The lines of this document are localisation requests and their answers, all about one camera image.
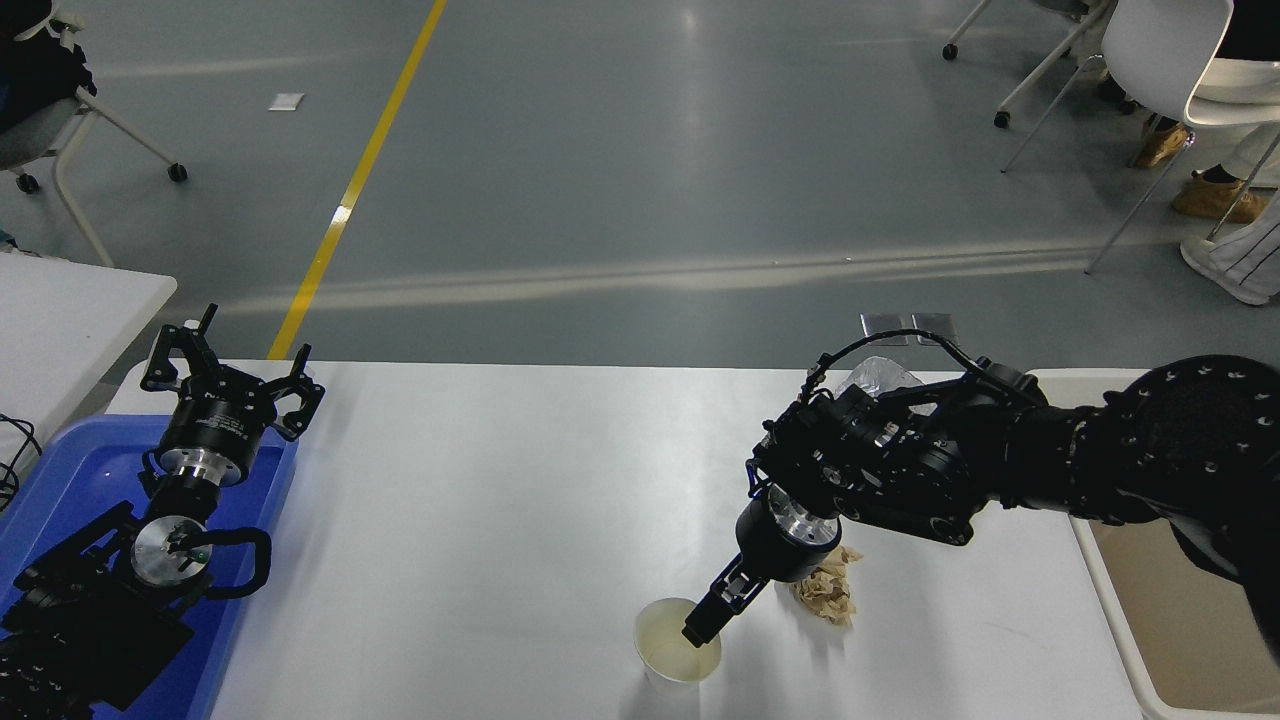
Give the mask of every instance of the clear plastic bag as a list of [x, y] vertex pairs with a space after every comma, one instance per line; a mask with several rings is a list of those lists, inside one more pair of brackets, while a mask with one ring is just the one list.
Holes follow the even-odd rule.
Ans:
[[[856, 368], [849, 372], [849, 377], [845, 378], [845, 382], [840, 383], [840, 388], [836, 389], [836, 396], [838, 397], [840, 393], [855, 384], [867, 395], [877, 397], [878, 395], [891, 389], [919, 387], [924, 383], [920, 382], [920, 378], [913, 375], [910, 370], [888, 357], [873, 355], [859, 363]], [[913, 407], [913, 410], [922, 415], [928, 415], [933, 413], [934, 407], [934, 405], [922, 405]]]

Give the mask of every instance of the metal plate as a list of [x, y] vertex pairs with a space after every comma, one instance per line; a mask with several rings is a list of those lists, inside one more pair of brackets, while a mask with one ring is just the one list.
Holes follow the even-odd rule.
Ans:
[[280, 92], [271, 101], [271, 106], [268, 110], [274, 113], [292, 113], [298, 109], [298, 104], [302, 102], [302, 96], [305, 92]]
[[[956, 341], [956, 327], [951, 322], [951, 315], [945, 313], [911, 313], [911, 327], [918, 331], [940, 334], [951, 342]], [[915, 338], [920, 345], [938, 345], [923, 337]]]
[[[864, 313], [863, 319], [863, 337], [870, 337], [876, 333], [882, 333], [884, 331], [899, 331], [910, 325], [902, 323], [902, 316], [890, 313]], [[906, 336], [891, 337], [886, 340], [878, 340], [872, 345], [908, 345]]]
[[138, 579], [155, 588], [166, 588], [195, 578], [209, 562], [214, 548], [202, 544], [187, 552], [170, 552], [170, 537], [175, 530], [186, 534], [202, 533], [205, 527], [180, 515], [165, 515], [147, 523], [133, 541], [133, 571]]

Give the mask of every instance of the black pants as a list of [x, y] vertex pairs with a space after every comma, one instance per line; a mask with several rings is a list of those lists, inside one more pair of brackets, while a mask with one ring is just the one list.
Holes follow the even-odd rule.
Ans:
[[1280, 0], [1235, 0], [1219, 58], [1280, 60]]
[[96, 94], [79, 46], [67, 50], [49, 35], [0, 47], [0, 132], [81, 87]]
[[49, 17], [51, 5], [51, 0], [0, 0], [0, 32], [12, 36], [35, 27]]

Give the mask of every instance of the robotic arm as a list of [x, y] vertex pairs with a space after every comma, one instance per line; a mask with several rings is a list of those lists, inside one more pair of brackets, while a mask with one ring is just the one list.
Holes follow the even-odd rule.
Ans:
[[[248, 596], [268, 579], [271, 538], [259, 528], [207, 529], [221, 489], [243, 482], [262, 433], [288, 441], [308, 427], [324, 388], [307, 377], [310, 346], [288, 375], [261, 380], [218, 361], [205, 341], [216, 306], [197, 328], [165, 325], [142, 380], [174, 391], [178, 407], [160, 445], [142, 456], [147, 496], [106, 510], [51, 547], [14, 580], [22, 597], [0, 618], [0, 719], [84, 720], [105, 702], [127, 710], [193, 637], [183, 614], [200, 600]], [[189, 375], [178, 382], [169, 355]], [[278, 416], [276, 402], [300, 406]], [[214, 585], [218, 546], [252, 544], [253, 575]]]
[[[918, 334], [964, 368], [872, 397], [818, 388], [869, 342]], [[1197, 566], [1244, 587], [1280, 662], [1280, 373], [1234, 356], [1152, 370], [1102, 407], [1048, 405], [1034, 375], [922, 331], [823, 355], [746, 462], [740, 553], [685, 620], [701, 646], [769, 580], [795, 582], [840, 543], [840, 520], [963, 546], [988, 501], [1107, 524], [1165, 518]], [[924, 411], [925, 406], [934, 406]]]

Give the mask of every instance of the gray chair seat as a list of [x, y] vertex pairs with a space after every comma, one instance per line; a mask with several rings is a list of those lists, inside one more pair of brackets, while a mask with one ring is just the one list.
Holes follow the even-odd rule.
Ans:
[[79, 100], [59, 100], [0, 133], [0, 169], [6, 170], [44, 158], [77, 110]]

